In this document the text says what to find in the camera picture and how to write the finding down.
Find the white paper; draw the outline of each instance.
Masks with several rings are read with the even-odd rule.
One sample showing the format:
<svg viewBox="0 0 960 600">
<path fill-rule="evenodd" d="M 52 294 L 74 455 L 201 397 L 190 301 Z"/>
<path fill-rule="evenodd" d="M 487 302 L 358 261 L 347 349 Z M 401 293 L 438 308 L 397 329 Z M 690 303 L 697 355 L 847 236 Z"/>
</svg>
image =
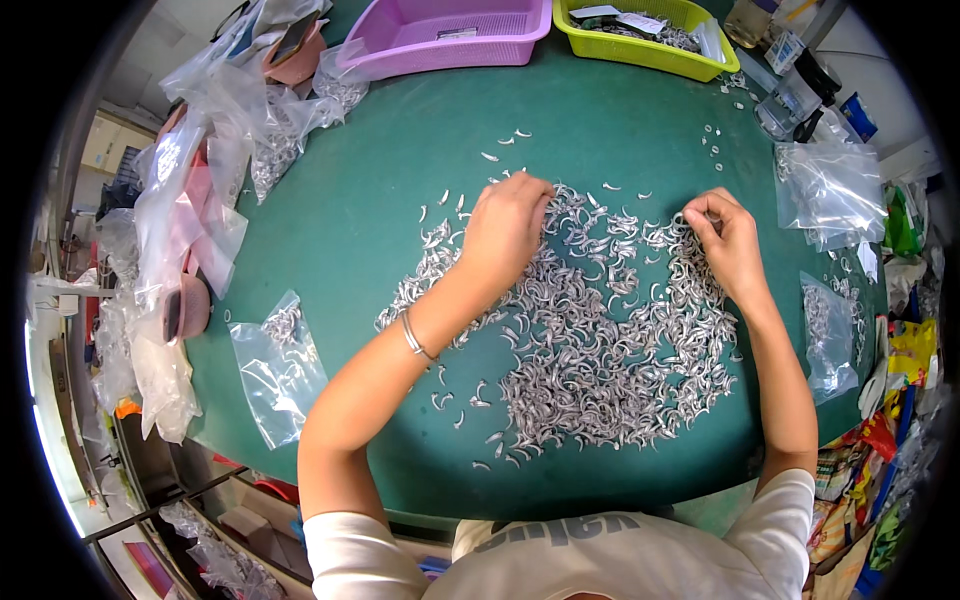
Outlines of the white paper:
<svg viewBox="0 0 960 600">
<path fill-rule="evenodd" d="M 616 20 L 620 21 L 624 25 L 636 27 L 642 32 L 646 32 L 652 36 L 660 33 L 660 30 L 666 27 L 666 23 L 663 23 L 662 21 L 652 19 L 649 16 L 633 14 L 632 12 L 624 12 L 623 14 L 620 14 Z"/>
<path fill-rule="evenodd" d="M 620 11 L 609 4 L 601 7 L 587 7 L 585 9 L 570 11 L 570 16 L 578 19 L 589 19 L 594 16 L 613 16 L 615 14 L 620 14 Z"/>
<path fill-rule="evenodd" d="M 860 266 L 871 283 L 876 283 L 876 254 L 869 242 L 860 242 L 856 249 L 856 257 L 860 259 Z"/>
</svg>

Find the plastic bottle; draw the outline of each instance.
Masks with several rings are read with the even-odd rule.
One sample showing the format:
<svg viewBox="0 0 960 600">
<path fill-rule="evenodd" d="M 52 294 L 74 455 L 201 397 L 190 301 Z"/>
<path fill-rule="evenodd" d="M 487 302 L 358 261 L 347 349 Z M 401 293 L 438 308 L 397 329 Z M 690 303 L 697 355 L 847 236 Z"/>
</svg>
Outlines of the plastic bottle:
<svg viewBox="0 0 960 600">
<path fill-rule="evenodd" d="M 776 9 L 775 0 L 736 0 L 723 22 L 723 30 L 744 48 L 753 48 L 767 31 Z"/>
</svg>

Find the cable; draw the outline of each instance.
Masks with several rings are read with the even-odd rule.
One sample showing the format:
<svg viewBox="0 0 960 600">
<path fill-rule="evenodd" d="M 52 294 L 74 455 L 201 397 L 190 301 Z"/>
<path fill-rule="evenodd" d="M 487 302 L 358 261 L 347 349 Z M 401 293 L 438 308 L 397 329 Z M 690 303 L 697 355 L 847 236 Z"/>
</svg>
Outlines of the cable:
<svg viewBox="0 0 960 600">
<path fill-rule="evenodd" d="M 839 54 L 839 55 L 848 55 L 851 57 L 863 57 L 865 59 L 877 59 L 877 60 L 886 60 L 890 62 L 890 59 L 886 57 L 879 57 L 876 54 L 866 54 L 863 52 L 847 52 L 846 50 L 817 50 L 816 54 Z"/>
</svg>

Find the white t-shirt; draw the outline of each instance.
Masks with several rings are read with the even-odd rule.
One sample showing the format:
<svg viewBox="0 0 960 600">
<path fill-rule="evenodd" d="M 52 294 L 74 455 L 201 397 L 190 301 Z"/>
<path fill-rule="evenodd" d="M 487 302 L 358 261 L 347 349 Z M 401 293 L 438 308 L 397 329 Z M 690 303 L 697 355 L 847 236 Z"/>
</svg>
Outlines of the white t-shirt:
<svg viewBox="0 0 960 600">
<path fill-rule="evenodd" d="M 805 470 L 780 473 L 722 539 L 640 513 L 508 525 L 430 585 L 369 516 L 313 516 L 303 533 L 321 600 L 800 598 L 813 489 Z"/>
</svg>

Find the paper label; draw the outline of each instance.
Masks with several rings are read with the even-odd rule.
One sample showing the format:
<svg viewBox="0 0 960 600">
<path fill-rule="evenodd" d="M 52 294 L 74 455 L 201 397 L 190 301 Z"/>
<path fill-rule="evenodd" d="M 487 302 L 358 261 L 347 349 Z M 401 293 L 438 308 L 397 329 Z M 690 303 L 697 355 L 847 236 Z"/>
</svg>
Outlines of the paper label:
<svg viewBox="0 0 960 600">
<path fill-rule="evenodd" d="M 477 28 L 465 27 L 463 29 L 446 29 L 437 32 L 437 39 L 453 39 L 454 37 L 477 37 Z"/>
<path fill-rule="evenodd" d="M 589 19 L 594 16 L 616 16 L 618 14 L 620 14 L 620 11 L 609 4 L 605 4 L 602 7 L 587 7 L 585 9 L 570 11 L 570 16 L 576 19 Z"/>
<path fill-rule="evenodd" d="M 639 14 L 633 14 L 632 12 L 624 12 L 620 14 L 616 20 L 620 21 L 624 25 L 630 25 L 631 27 L 636 27 L 642 32 L 646 32 L 652 36 L 660 33 L 666 23 L 658 21 L 657 19 L 652 19 L 649 16 L 640 16 Z"/>
</svg>

